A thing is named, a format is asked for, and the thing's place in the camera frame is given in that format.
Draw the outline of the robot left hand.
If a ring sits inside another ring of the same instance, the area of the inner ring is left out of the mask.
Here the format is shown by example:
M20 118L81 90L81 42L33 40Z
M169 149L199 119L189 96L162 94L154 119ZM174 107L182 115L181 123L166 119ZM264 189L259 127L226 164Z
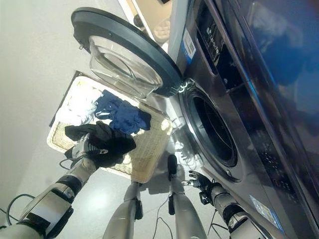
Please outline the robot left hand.
M87 133L83 135L72 148L73 159L86 158L93 162L97 161L99 155L105 155L109 151L107 149L99 149L91 142L91 135Z

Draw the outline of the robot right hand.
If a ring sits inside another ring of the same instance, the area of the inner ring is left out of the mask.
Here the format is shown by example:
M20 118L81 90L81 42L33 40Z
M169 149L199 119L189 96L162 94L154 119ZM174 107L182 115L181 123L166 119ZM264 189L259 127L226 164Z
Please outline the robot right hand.
M192 186L202 192L209 192L212 182L203 174L189 170L189 180L182 181L183 186Z

